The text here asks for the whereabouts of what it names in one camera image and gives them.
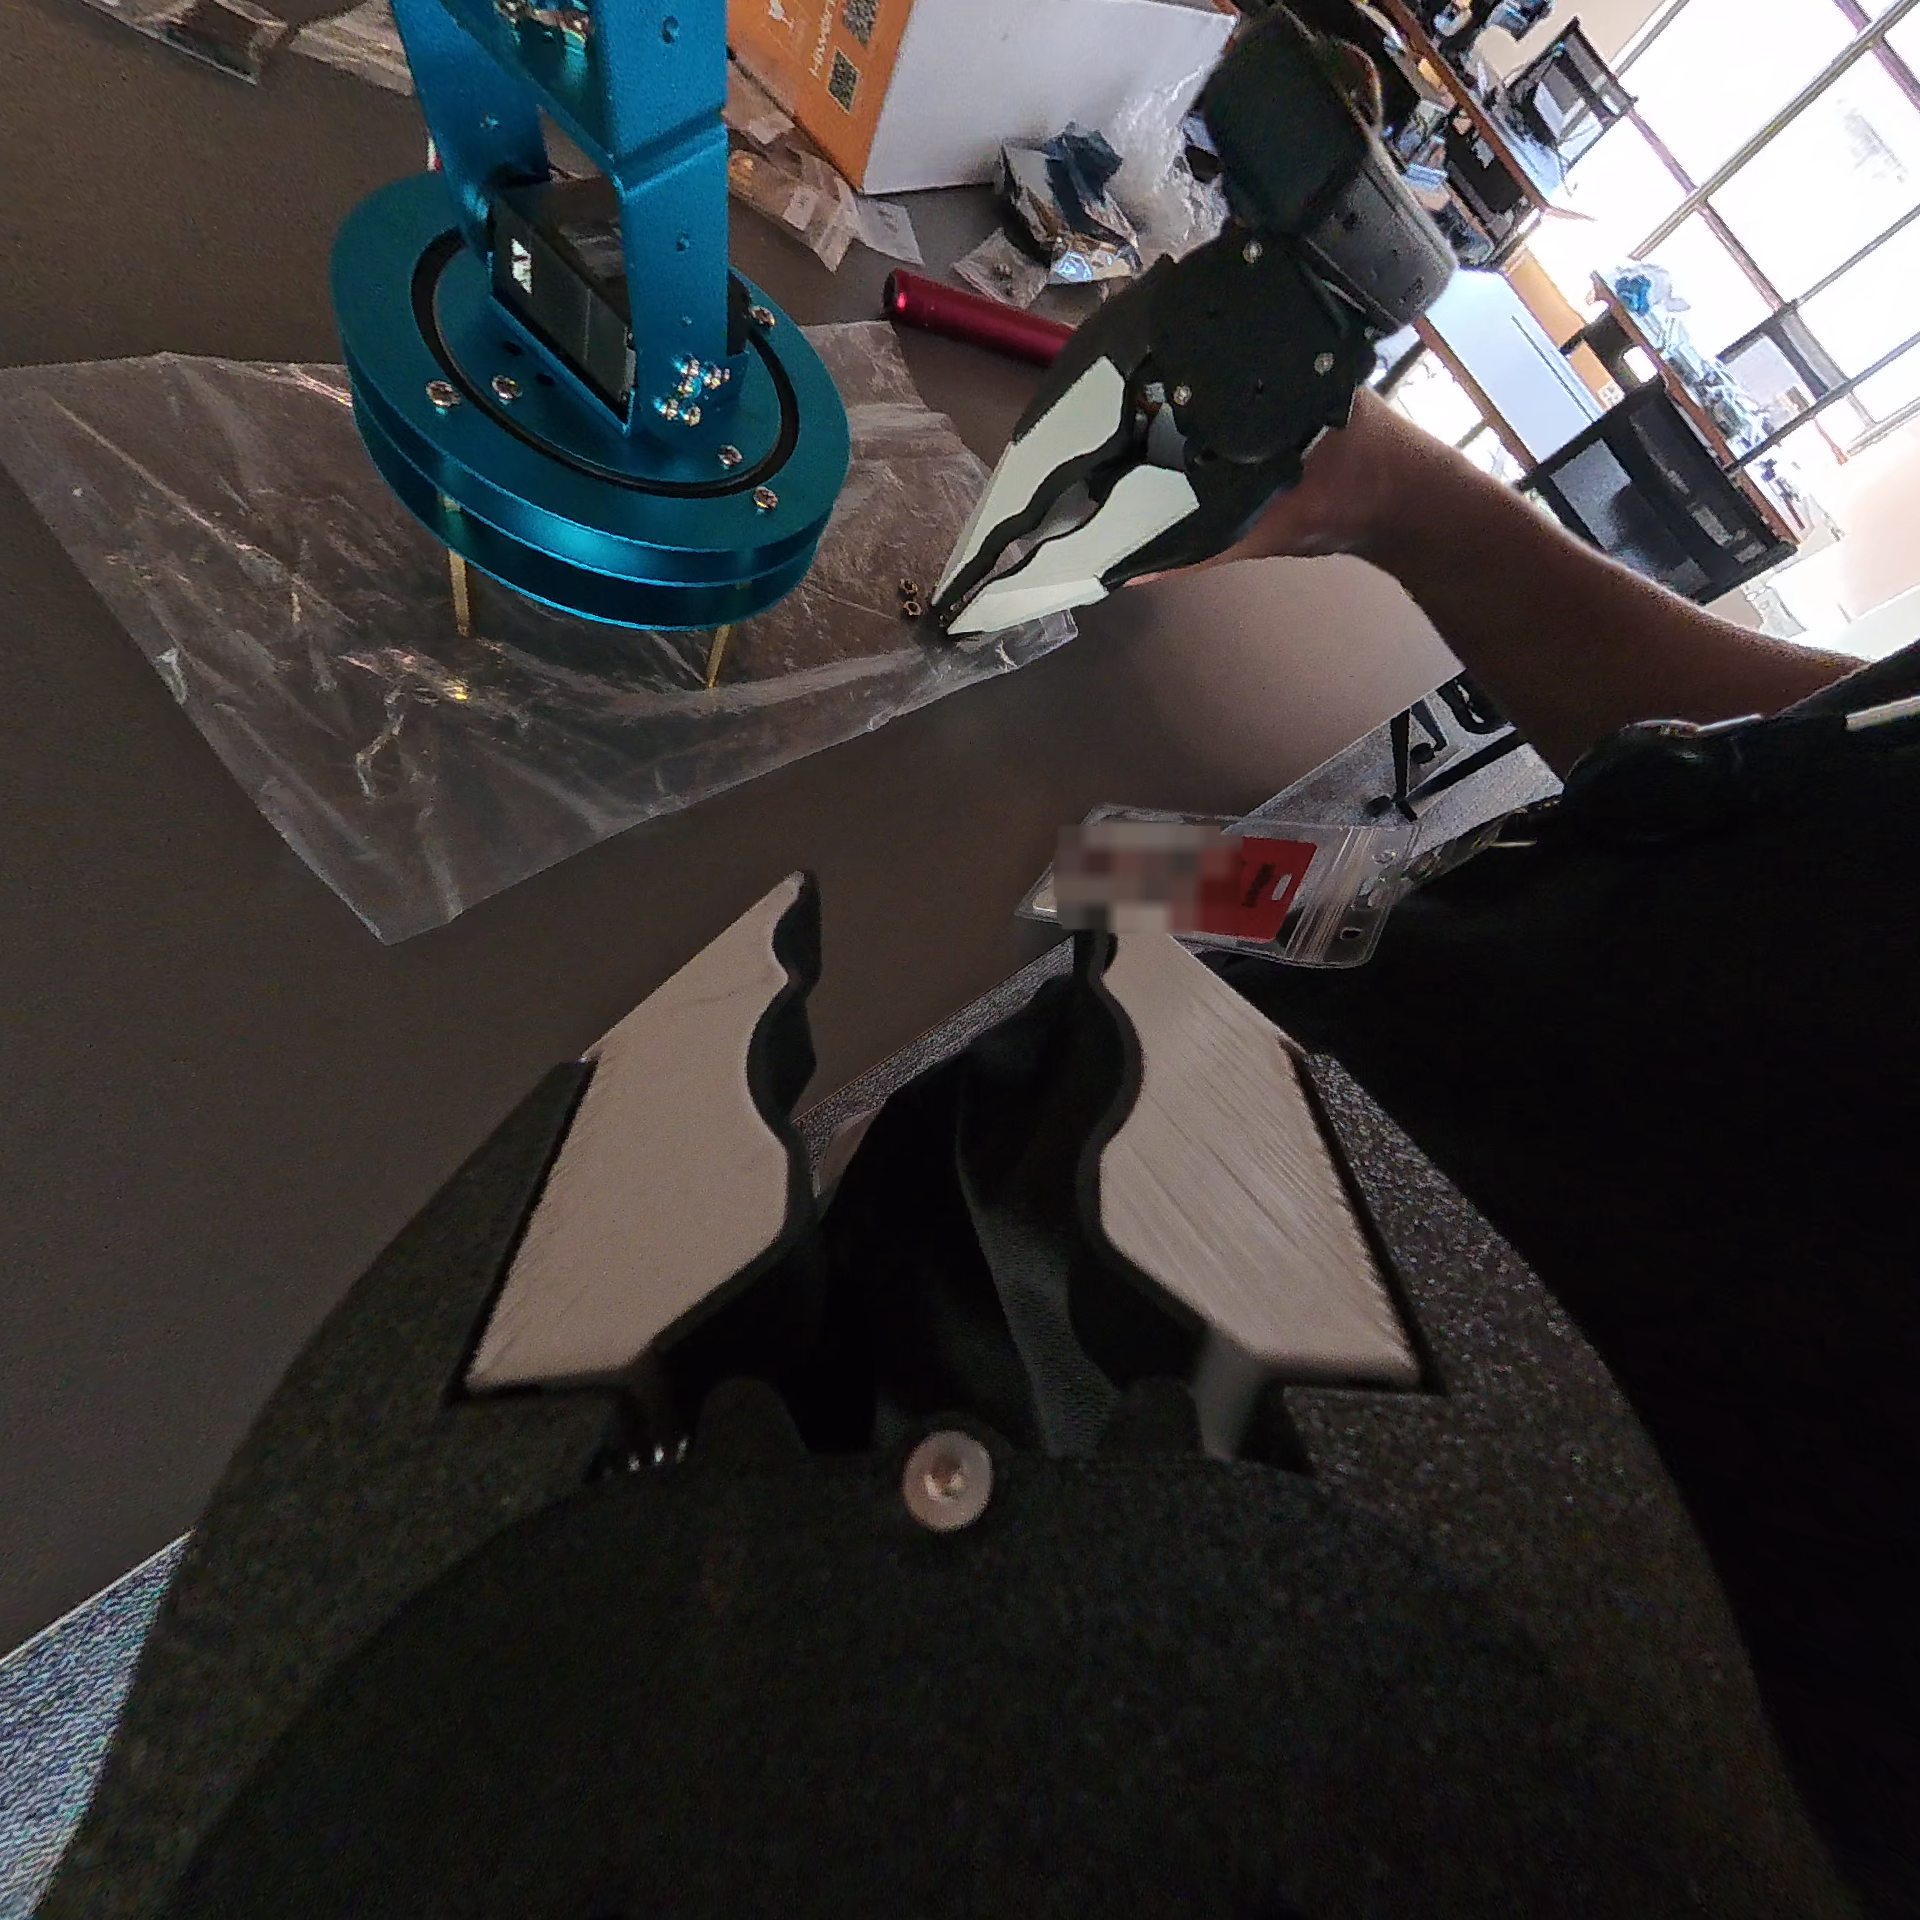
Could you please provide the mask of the large clear plastic bag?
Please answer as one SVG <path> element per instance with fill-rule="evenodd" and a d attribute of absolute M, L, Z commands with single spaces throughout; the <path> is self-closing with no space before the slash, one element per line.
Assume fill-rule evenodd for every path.
<path fill-rule="evenodd" d="M 14 368 L 4 461 L 233 780 L 393 944 L 1074 637 L 1070 614 L 958 644 L 905 619 L 986 466 L 890 328 L 804 333 L 852 466 L 810 577 L 733 626 L 714 689 L 706 632 L 596 626 L 489 581 L 460 635 L 341 368 Z"/>

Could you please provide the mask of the person's right hand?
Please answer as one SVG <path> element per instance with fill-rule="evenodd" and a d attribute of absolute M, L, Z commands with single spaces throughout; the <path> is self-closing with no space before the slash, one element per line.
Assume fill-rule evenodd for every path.
<path fill-rule="evenodd" d="M 1404 515 L 1424 472 L 1452 452 L 1377 392 L 1361 389 L 1347 425 L 1307 450 L 1302 477 L 1281 492 L 1216 564 L 1364 558 Z"/>

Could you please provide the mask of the pile of small parts bags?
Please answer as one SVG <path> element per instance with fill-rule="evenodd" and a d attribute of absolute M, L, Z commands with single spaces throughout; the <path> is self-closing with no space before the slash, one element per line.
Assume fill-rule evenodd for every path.
<path fill-rule="evenodd" d="M 859 196 L 777 112 L 729 121 L 729 146 L 729 194 L 802 243 L 828 273 L 852 245 L 915 270 L 925 266 L 905 206 Z M 953 261 L 950 276 L 1017 309 L 1052 285 L 1049 273 L 1004 232 Z"/>

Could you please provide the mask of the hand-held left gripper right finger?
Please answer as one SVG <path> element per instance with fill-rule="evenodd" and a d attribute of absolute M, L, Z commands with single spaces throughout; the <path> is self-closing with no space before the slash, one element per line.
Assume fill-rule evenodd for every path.
<path fill-rule="evenodd" d="M 1294 1048 L 1164 930 L 1086 933 L 1076 986 L 1118 1083 L 1074 1169 L 1096 1259 L 1190 1387 L 1418 1387 L 1419 1344 Z"/>

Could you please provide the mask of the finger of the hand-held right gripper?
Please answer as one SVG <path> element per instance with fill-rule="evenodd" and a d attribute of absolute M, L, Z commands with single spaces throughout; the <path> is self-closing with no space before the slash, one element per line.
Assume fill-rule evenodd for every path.
<path fill-rule="evenodd" d="M 1000 634 L 1106 597 L 1106 579 L 1197 507 L 1187 473 L 1126 472 L 1078 526 L 1035 544 L 953 614 L 953 635 Z"/>
<path fill-rule="evenodd" d="M 1099 354 L 1002 452 L 929 606 L 953 618 L 1040 541 L 1083 524 L 1136 464 L 1136 408 Z"/>

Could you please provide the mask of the person's black clothing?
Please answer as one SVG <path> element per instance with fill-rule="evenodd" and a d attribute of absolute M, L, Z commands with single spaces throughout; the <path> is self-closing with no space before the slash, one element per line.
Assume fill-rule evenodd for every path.
<path fill-rule="evenodd" d="M 1336 1656 L 1274 1725 L 1274 1590 L 1314 1496 L 1197 1470 L 1189 1400 L 1106 1418 L 1145 1498 L 1099 1521 L 1096 1625 L 1145 1627 L 1099 1682 L 1040 1678 L 1078 1546 L 1017 1571 L 1014 1674 L 944 1704 L 940 1853 L 862 1834 L 825 1915 L 1915 1915 L 1915 649 L 1773 718 L 1601 742 L 1518 846 L 1428 883 L 1350 976 L 1211 970 L 1340 1068 L 1513 1245 L 1636 1411 L 1712 1558 L 1792 1777 L 1785 1820 L 1714 1813 L 1754 1741 L 1617 1666 L 1549 1714 L 1518 1636 L 1386 1528 L 1344 1528 L 1449 1642 Z"/>

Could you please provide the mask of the orange white cardboard box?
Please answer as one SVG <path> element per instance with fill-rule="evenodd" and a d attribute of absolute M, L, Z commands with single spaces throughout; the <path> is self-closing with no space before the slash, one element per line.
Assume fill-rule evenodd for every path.
<path fill-rule="evenodd" d="M 1187 102 L 1232 28 L 1220 5 L 726 5 L 729 51 L 866 194 L 981 182 L 1006 141 Z"/>

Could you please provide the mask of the dark red metal tube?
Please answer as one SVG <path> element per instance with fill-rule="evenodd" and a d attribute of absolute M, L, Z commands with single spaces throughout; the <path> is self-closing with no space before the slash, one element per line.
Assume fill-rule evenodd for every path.
<path fill-rule="evenodd" d="M 1052 366 L 1074 333 L 1070 322 L 910 270 L 888 274 L 880 313 L 900 329 L 918 329 L 1037 368 Z"/>

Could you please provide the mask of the person's right forearm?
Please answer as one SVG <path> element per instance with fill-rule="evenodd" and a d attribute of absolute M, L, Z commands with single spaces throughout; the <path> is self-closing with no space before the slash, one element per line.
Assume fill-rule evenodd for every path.
<path fill-rule="evenodd" d="M 1381 496 L 1361 554 L 1557 773 L 1629 725 L 1779 714 L 1859 672 L 1689 603 L 1404 418 L 1377 422 Z"/>

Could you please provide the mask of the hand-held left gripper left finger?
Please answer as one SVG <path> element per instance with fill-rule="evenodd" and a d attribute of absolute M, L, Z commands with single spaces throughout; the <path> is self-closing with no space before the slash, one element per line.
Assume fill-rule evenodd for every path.
<path fill-rule="evenodd" d="M 820 898 L 781 878 L 587 1050 L 586 1092 L 467 1371 L 609 1381 L 700 1324 L 810 1221 Z"/>

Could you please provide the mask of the blue toy robot arm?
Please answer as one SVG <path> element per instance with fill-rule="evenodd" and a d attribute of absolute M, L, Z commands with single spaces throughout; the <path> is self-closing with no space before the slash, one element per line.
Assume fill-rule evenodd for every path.
<path fill-rule="evenodd" d="M 729 266 L 726 8 L 397 3 L 440 169 L 341 226 L 352 409 L 489 579 L 721 629 L 804 579 L 849 476 L 810 340 Z"/>

